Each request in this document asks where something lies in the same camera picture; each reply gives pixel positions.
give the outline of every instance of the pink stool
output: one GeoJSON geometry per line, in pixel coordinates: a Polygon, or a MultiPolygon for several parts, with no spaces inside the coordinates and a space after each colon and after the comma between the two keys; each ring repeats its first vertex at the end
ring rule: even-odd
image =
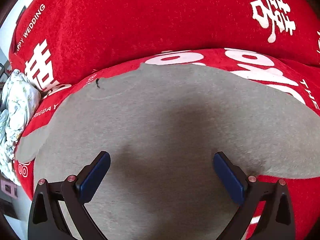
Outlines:
{"type": "Polygon", "coordinates": [[[17,199],[17,185],[13,182],[1,177],[0,178],[1,190],[6,193],[8,196],[17,199]]]}

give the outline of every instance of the floral patterned cloth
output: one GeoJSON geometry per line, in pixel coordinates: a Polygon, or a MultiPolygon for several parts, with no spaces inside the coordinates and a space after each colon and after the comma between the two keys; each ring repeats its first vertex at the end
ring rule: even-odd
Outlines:
{"type": "Polygon", "coordinates": [[[13,169],[16,144],[41,100],[40,92],[15,69],[4,84],[0,106],[0,170],[20,185],[13,169]]]}

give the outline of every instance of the gray t-shirt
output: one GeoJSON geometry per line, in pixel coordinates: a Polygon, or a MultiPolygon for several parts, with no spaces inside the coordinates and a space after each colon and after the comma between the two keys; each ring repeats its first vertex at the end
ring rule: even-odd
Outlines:
{"type": "Polygon", "coordinates": [[[232,73],[141,64],[71,94],[21,143],[36,155],[35,187],[110,153],[111,167],[86,204],[108,239],[212,240],[237,209],[212,155],[223,151],[247,175],[316,177],[319,127],[291,95],[232,73]]]}

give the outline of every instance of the blue gripper pad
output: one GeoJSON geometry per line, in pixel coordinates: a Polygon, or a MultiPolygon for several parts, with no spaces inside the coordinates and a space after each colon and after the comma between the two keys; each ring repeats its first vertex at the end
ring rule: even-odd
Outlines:
{"type": "Polygon", "coordinates": [[[244,202],[244,187],[219,153],[216,153],[213,157],[213,168],[233,202],[242,205],[244,202]]]}
{"type": "Polygon", "coordinates": [[[111,158],[109,153],[101,151],[95,160],[86,165],[78,175],[78,200],[88,203],[92,200],[100,183],[110,168],[111,158]]]}

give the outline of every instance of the red bedding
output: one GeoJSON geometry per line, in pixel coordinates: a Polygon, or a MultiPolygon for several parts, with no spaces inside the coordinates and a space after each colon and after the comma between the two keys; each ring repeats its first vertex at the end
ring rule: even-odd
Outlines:
{"type": "MultiPolygon", "coordinates": [[[[137,69],[141,62],[193,62],[232,71],[291,94],[319,115],[319,26],[305,0],[34,0],[17,25],[9,57],[48,96],[22,136],[46,125],[86,83],[137,69]],[[204,49],[223,47],[258,53],[204,49]],[[181,49],[203,50],[150,56],[181,49]]],[[[14,163],[30,198],[33,164],[14,163]]],[[[320,215],[319,180],[287,179],[296,239],[320,215]]]]}

